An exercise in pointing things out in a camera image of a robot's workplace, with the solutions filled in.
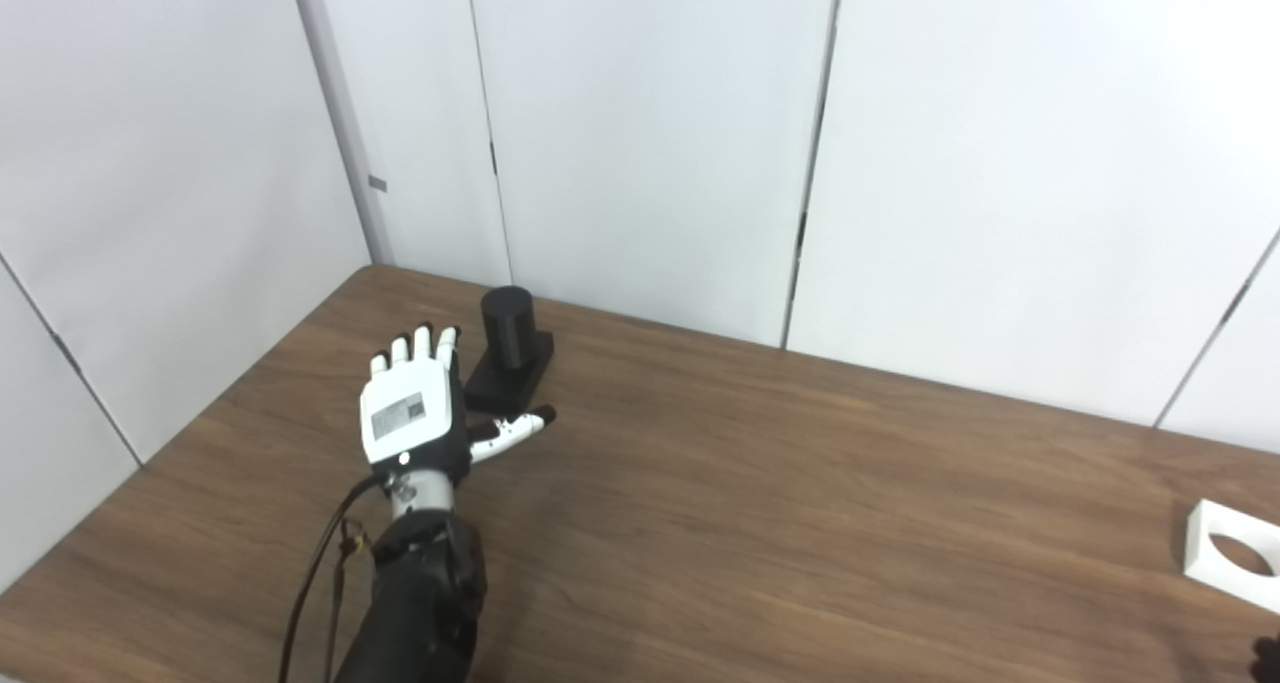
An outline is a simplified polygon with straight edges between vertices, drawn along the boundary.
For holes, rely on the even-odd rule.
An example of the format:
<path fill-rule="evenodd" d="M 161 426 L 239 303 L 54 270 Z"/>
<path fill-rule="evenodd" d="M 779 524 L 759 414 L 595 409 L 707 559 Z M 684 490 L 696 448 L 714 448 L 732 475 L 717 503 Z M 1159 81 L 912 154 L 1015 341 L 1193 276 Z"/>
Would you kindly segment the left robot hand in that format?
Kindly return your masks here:
<path fill-rule="evenodd" d="M 458 327 L 422 324 L 370 361 L 358 400 L 364 454 L 374 475 L 436 472 L 460 483 L 471 466 L 540 434 L 558 417 L 539 405 L 518 417 L 468 425 L 458 365 Z"/>

